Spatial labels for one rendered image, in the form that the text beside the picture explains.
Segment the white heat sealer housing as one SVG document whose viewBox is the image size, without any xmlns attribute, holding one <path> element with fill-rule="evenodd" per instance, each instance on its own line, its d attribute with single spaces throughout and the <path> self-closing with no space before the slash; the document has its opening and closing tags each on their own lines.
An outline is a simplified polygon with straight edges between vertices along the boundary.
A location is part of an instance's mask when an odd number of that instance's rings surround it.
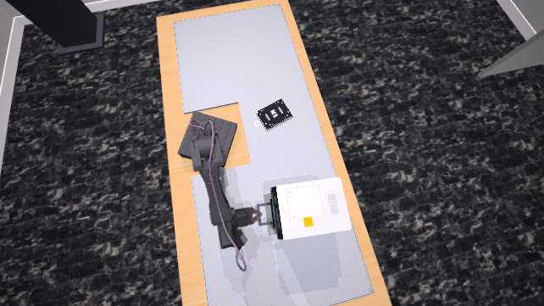
<svg viewBox="0 0 544 306">
<path fill-rule="evenodd" d="M 261 223 L 260 217 L 258 223 L 273 224 L 278 240 L 352 228 L 341 178 L 274 186 L 270 194 L 270 203 L 257 204 L 257 209 L 271 205 L 273 221 Z"/>
</svg>

